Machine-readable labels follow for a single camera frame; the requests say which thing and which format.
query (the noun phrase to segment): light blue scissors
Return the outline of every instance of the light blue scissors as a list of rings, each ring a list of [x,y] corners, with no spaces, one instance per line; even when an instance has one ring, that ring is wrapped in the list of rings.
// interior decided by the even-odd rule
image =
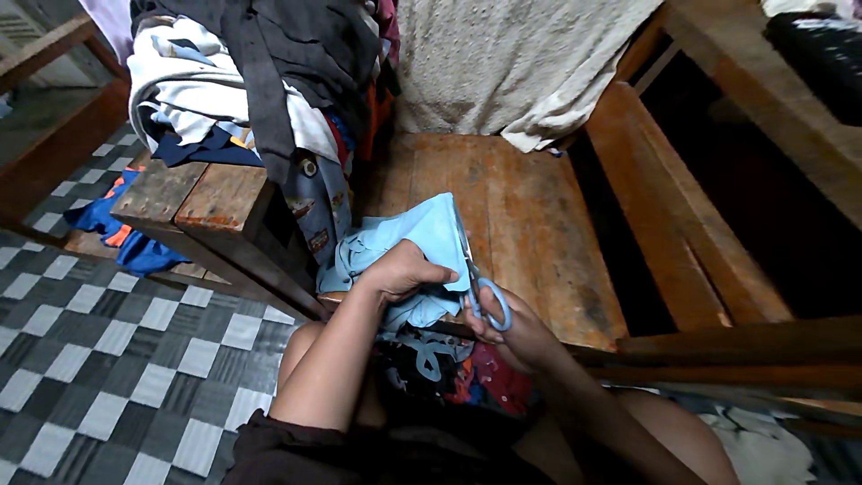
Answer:
[[[467,231],[464,229],[464,223],[461,222],[461,215],[458,213],[458,206],[455,205],[454,209],[455,222],[458,225],[458,237],[461,240],[461,249],[464,251],[464,260],[467,263],[467,273],[470,276],[470,288],[467,290],[467,296],[470,298],[470,305],[473,308],[473,316],[476,318],[482,317],[482,308],[479,306],[478,298],[479,288],[489,287],[490,290],[494,292],[494,296],[503,308],[503,322],[498,322],[490,315],[490,313],[488,314],[488,320],[490,320],[491,326],[495,329],[506,331],[512,326],[512,311],[509,309],[509,302],[506,301],[506,297],[503,296],[503,292],[500,291],[500,287],[498,287],[493,281],[479,275],[479,268],[473,264],[473,255],[470,252],[470,243],[467,242]]]

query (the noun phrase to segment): forearm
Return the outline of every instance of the forearm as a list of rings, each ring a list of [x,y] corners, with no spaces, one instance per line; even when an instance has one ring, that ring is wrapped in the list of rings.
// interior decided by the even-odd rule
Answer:
[[[649,483],[703,481],[593,379],[565,349],[535,378],[567,439],[583,435],[628,463]]]
[[[379,292],[359,279],[290,374],[270,416],[346,431],[383,310]]]

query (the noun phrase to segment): scissor handle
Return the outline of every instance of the scissor handle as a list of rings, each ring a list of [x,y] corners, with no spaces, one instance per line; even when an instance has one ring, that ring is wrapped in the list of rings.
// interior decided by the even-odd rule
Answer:
[[[500,306],[503,308],[503,323],[497,321],[496,318],[491,316],[488,313],[488,320],[492,327],[499,331],[506,331],[512,327],[512,311],[509,309],[509,302],[506,301],[506,297],[503,296],[503,292],[500,290],[494,281],[491,281],[487,278],[479,278],[476,280],[476,284],[479,288],[481,287],[489,287],[490,290],[494,293],[494,297],[497,298],[497,301],[500,302]],[[473,307],[473,316],[476,318],[482,317],[481,308],[478,303],[478,295],[474,295],[473,291],[468,292],[470,295],[470,303]]]

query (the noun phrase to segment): gray checkered tile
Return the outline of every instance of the gray checkered tile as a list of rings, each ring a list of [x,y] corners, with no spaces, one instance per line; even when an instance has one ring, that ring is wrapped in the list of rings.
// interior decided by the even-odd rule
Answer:
[[[63,236],[142,149],[123,125],[24,223]],[[293,324],[0,231],[0,485],[218,483]]]

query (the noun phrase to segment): hand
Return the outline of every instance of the hand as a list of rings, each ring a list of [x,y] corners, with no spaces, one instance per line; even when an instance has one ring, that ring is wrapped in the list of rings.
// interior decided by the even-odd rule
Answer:
[[[465,319],[479,340],[495,344],[506,363],[524,374],[547,371],[558,358],[570,358],[563,344],[524,300],[500,289],[512,313],[512,326],[507,331],[497,331],[486,318],[474,317],[470,299],[465,297]],[[503,309],[489,287],[479,290],[478,299],[483,314],[490,313],[498,322],[503,321]]]
[[[386,301],[398,301],[416,293],[426,283],[452,283],[458,273],[433,264],[415,242],[402,239],[359,277],[357,285],[378,291]]]

